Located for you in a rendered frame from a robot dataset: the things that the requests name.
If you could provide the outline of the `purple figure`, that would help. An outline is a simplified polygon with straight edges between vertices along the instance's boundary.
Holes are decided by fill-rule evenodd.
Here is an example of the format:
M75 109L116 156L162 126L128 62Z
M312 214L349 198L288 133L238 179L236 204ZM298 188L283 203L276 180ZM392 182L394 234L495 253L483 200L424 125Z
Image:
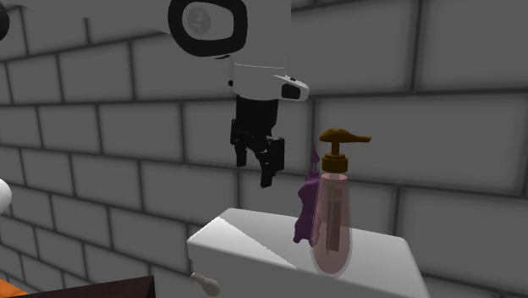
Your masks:
M305 178L305 183L298 190L298 197L301 199L302 208L300 215L294 224L293 242L299 244L302 240L307 240L309 245L312 246L311 235L320 180L320 172L317 168L320 157L316 151L315 145L311 148L310 161L310 171Z

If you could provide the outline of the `pink soap dispenser brown pump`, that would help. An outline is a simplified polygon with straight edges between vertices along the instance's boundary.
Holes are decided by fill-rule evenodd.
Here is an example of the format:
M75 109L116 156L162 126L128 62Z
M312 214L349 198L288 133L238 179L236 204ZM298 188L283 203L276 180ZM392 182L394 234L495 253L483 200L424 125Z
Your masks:
M351 254L349 226L349 159L340 151L344 143L368 143L370 136L354 135L347 130L325 130L319 141L331 145L322 157L314 221L311 255L321 275L337 278L347 268Z

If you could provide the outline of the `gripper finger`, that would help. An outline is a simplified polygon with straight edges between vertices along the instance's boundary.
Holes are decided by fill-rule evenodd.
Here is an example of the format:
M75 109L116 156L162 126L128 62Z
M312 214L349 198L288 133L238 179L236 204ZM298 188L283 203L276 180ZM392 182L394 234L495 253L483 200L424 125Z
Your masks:
M266 136L257 143L254 154L261 166L261 188L271 186L276 173L284 169L284 149L285 141L281 137Z
M236 141L234 143L234 150L236 154L236 166L238 168L244 167L247 164L247 146L243 141Z

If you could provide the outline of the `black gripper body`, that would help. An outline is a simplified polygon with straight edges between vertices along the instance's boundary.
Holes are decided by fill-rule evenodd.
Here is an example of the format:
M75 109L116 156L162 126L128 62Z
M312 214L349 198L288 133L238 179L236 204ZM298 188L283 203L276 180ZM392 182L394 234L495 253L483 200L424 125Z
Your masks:
M236 96L235 118L231 124L230 143L266 142L277 123L278 100L259 101Z

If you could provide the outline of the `dark robot stand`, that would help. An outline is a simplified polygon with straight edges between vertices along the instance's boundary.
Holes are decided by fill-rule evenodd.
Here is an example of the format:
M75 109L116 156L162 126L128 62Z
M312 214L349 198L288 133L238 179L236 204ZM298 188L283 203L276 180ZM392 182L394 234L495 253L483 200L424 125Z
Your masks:
M145 276L44 291L14 298L156 298L156 291L154 277Z

